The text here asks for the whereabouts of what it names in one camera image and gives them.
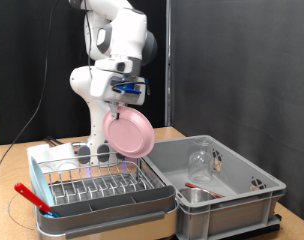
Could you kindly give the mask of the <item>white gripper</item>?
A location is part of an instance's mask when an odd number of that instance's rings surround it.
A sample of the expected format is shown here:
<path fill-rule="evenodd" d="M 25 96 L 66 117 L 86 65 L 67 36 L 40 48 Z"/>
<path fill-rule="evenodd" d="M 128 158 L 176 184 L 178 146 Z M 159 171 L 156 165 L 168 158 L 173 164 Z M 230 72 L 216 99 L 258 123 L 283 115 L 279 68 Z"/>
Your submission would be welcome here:
<path fill-rule="evenodd" d="M 133 79 L 112 77 L 110 86 L 112 99 L 125 104 L 142 105 L 148 94 L 148 82 L 141 77 Z M 120 116 L 118 105 L 109 103 L 109 108 L 111 117 L 118 120 Z"/>

